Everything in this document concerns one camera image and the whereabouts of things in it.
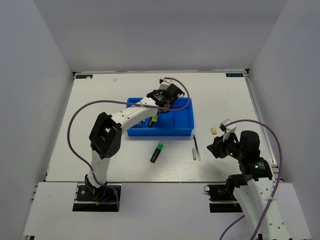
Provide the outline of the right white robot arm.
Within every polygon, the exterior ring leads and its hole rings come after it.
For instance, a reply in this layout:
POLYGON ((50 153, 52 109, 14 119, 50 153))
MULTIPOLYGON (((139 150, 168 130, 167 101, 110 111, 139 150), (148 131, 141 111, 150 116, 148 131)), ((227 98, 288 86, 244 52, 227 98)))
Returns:
POLYGON ((210 201, 237 201, 252 228, 255 240, 290 240, 273 191, 276 184, 270 164, 260 156, 259 135, 250 130, 226 133, 214 138, 207 149, 217 159, 232 157, 240 173, 229 175, 224 185, 208 184, 204 191, 210 201))

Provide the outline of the small beige eraser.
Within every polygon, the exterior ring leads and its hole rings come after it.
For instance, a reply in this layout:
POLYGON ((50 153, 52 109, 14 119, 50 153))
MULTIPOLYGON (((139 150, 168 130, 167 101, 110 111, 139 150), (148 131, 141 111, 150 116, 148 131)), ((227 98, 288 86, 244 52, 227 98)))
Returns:
POLYGON ((217 134, 216 129, 215 129, 215 128, 211 128, 211 133, 212 133, 213 135, 216 135, 216 134, 217 134))

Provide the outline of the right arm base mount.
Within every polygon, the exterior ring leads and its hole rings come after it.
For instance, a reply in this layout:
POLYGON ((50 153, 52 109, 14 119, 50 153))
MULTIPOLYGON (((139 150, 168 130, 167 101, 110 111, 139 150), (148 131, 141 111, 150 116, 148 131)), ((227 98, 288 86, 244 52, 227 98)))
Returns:
POLYGON ((228 193, 225 185, 207 184, 203 188, 209 196, 210 213, 242 213, 242 208, 237 200, 228 193))

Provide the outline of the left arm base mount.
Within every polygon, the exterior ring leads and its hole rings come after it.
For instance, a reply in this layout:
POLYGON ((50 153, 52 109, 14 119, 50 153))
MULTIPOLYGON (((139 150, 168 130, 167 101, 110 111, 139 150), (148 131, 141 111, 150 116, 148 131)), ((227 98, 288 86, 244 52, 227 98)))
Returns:
POLYGON ((110 188, 102 188, 102 192, 94 196, 86 185, 78 185, 75 192, 73 212, 118 212, 120 206, 117 197, 110 188))

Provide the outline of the green cap black highlighter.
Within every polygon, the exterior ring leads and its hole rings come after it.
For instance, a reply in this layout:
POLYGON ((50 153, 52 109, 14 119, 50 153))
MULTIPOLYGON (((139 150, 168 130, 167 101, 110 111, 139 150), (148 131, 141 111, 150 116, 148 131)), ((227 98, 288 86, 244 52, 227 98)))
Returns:
POLYGON ((159 143, 157 145, 157 147, 155 148, 155 150, 154 150, 154 152, 152 154, 152 157, 150 158, 150 162, 151 163, 155 163, 156 162, 157 158, 159 157, 159 155, 160 155, 160 153, 161 153, 161 151, 163 149, 163 146, 164 145, 162 143, 159 143))

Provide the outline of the yellow cap black highlighter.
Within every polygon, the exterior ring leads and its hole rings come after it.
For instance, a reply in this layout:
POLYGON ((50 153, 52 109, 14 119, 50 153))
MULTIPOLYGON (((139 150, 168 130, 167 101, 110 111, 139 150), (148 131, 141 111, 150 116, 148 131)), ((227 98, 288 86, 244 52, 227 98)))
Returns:
POLYGON ((152 117, 149 119, 149 122, 148 122, 147 126, 148 126, 149 128, 152 128, 153 125, 154 125, 157 121, 158 121, 158 116, 157 116, 157 115, 154 115, 154 116, 152 116, 152 117))

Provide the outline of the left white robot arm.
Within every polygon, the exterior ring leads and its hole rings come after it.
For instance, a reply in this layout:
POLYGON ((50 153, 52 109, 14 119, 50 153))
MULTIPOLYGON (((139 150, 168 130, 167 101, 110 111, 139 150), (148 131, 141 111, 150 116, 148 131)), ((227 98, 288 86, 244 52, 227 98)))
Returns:
POLYGON ((113 114, 98 115, 89 135, 92 170, 85 176, 85 185, 90 196, 96 200, 105 196, 107 170, 111 157, 120 150, 122 134, 147 118, 168 113, 184 94, 175 84, 164 81, 136 105, 113 114))

